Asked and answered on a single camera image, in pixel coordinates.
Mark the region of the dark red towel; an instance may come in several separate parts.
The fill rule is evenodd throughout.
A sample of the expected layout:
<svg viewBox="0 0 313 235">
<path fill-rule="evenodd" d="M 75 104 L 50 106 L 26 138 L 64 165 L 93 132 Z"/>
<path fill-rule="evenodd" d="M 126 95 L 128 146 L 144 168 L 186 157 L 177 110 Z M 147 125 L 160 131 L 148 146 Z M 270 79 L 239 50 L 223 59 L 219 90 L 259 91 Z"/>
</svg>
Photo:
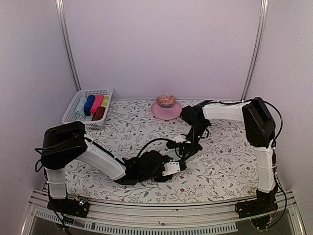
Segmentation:
<svg viewBox="0 0 313 235">
<path fill-rule="evenodd" d="M 102 106 L 98 107 L 95 114 L 93 115 L 92 121 L 101 120 L 103 118 L 105 110 L 106 110 L 105 107 Z"/>
</svg>

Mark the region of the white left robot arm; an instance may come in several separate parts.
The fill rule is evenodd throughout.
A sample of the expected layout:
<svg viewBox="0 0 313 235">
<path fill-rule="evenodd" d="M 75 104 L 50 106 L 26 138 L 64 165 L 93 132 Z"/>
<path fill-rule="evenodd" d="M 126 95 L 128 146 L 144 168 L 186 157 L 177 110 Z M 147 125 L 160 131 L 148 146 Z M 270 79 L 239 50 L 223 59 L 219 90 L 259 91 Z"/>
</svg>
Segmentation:
<svg viewBox="0 0 313 235">
<path fill-rule="evenodd" d="M 100 170 L 120 185 L 132 186 L 147 180 L 166 182 L 173 177 L 167 167 L 169 156 L 152 150 L 120 160 L 88 137 L 80 121 L 47 129 L 42 147 L 35 151 L 45 168 L 49 196 L 61 212 L 69 212 L 73 207 L 72 200 L 67 198 L 65 167 L 75 159 Z"/>
</svg>

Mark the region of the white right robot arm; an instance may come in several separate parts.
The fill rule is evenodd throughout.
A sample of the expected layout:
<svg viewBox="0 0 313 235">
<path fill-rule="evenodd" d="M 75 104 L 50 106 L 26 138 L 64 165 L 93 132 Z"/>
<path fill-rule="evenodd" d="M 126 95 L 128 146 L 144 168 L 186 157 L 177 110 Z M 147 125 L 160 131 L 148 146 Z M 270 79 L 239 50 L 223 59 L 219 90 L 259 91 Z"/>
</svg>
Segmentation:
<svg viewBox="0 0 313 235">
<path fill-rule="evenodd" d="M 260 97 L 253 99 L 222 102 L 205 100 L 193 107 L 182 109 L 180 118 L 191 126 L 189 133 L 173 138 L 177 143 L 186 143 L 192 154 L 199 151 L 199 141 L 211 120 L 234 120 L 245 125 L 246 139 L 253 147 L 258 167 L 258 190 L 270 193 L 276 186 L 274 179 L 273 154 L 276 146 L 276 124 L 268 110 L 270 103 Z"/>
</svg>

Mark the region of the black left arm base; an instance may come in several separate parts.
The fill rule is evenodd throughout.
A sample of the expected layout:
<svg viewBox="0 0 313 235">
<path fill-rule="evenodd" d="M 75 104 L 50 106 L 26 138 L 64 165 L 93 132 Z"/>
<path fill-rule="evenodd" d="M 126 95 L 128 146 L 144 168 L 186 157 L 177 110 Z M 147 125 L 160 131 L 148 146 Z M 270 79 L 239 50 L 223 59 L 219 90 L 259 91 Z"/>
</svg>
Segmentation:
<svg viewBox="0 0 313 235">
<path fill-rule="evenodd" d="M 61 215 L 71 215 L 79 218 L 87 218 L 89 213 L 90 204 L 86 199 L 68 198 L 64 199 L 53 199 L 51 195 L 48 196 L 49 203 L 47 208 L 54 212 L 58 212 Z"/>
</svg>

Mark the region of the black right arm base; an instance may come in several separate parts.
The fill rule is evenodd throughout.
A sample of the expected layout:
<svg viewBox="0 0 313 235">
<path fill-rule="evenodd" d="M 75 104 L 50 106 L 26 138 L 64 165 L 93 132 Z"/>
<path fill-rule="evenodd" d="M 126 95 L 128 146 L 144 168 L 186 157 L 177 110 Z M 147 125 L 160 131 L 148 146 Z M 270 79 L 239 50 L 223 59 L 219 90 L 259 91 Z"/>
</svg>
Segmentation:
<svg viewBox="0 0 313 235">
<path fill-rule="evenodd" d="M 253 227 L 258 230 L 266 230 L 270 227 L 277 214 L 276 192 L 263 193 L 257 190 L 256 195 L 257 198 L 254 200 L 239 201 L 235 205 L 235 212 L 239 218 L 257 216 L 251 219 Z"/>
</svg>

